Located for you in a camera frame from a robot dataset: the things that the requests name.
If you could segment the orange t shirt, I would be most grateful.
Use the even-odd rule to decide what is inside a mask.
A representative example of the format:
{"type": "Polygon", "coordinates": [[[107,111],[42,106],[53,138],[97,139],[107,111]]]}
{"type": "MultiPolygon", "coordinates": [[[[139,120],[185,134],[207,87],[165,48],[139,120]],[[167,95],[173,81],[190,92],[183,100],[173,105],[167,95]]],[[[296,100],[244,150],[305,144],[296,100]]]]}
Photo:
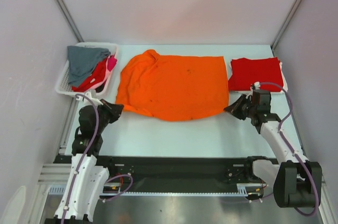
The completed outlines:
{"type": "Polygon", "coordinates": [[[122,69],[116,103],[124,111],[169,122],[218,115],[229,104],[224,58],[147,50],[122,69]]]}

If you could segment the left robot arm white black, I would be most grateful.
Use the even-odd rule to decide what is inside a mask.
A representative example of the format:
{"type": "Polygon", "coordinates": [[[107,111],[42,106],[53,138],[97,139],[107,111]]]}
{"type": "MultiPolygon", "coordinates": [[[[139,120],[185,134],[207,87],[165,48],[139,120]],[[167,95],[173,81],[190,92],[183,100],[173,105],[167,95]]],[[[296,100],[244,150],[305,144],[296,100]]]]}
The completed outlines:
{"type": "Polygon", "coordinates": [[[116,122],[123,105],[100,100],[79,110],[79,126],[72,143],[71,170],[61,202],[45,223],[92,223],[99,196],[105,182],[112,181],[117,169],[112,157],[99,154],[102,132],[116,122]]]}

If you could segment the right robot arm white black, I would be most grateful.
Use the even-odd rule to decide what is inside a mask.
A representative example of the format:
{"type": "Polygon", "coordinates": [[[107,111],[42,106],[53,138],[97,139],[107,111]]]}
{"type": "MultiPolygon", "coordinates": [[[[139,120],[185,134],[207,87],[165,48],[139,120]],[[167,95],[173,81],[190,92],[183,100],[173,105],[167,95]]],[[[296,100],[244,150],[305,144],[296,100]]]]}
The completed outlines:
{"type": "Polygon", "coordinates": [[[263,158],[254,160],[243,169],[249,182],[259,179],[273,188],[275,202],[281,208],[313,208],[320,206],[322,168],[311,162],[300,148],[295,147],[283,129],[283,120],[271,112],[271,93],[254,88],[242,94],[224,109],[237,119],[250,119],[262,138],[272,149],[277,164],[263,158]]]}

